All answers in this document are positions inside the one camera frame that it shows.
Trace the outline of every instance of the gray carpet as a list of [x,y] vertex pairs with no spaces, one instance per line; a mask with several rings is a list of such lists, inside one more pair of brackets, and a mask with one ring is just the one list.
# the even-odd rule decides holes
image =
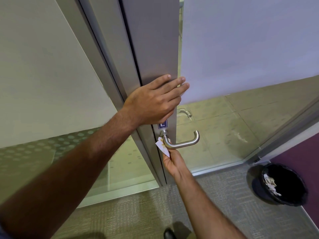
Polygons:
[[[302,208],[270,205],[252,193],[248,165],[218,171],[197,180],[248,238],[319,238]],[[166,227],[177,238],[192,237],[191,224],[176,186],[77,209],[54,238],[163,238]]]

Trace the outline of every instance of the left hand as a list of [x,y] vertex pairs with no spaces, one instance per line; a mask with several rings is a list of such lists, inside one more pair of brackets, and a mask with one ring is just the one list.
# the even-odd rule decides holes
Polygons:
[[138,126],[163,123],[173,114],[175,107],[181,102],[181,94],[189,88],[189,84],[184,83],[185,77],[164,84],[170,78],[170,75],[161,76],[137,88],[126,99],[123,109],[132,114],[131,119]]

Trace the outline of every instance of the blue sign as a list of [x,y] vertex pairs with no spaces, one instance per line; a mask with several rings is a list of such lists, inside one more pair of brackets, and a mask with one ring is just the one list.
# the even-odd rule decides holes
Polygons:
[[159,129],[167,128],[167,120],[164,123],[158,124]]

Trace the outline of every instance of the forearm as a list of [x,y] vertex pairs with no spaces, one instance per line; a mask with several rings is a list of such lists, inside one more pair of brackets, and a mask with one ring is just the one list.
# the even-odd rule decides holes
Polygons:
[[176,181],[197,238],[246,238],[209,199],[187,170]]
[[13,238],[50,238],[137,126],[125,110],[114,115],[96,133],[1,205],[4,230]]

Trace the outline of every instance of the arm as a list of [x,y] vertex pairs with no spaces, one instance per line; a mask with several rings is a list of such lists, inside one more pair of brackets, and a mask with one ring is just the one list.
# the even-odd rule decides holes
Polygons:
[[0,223],[13,238],[50,238],[76,209],[128,136],[142,124],[172,115],[189,88],[170,75],[135,90],[101,129],[49,167],[0,206]]
[[246,238],[217,208],[192,176],[177,150],[163,154],[166,169],[176,181],[197,238]]

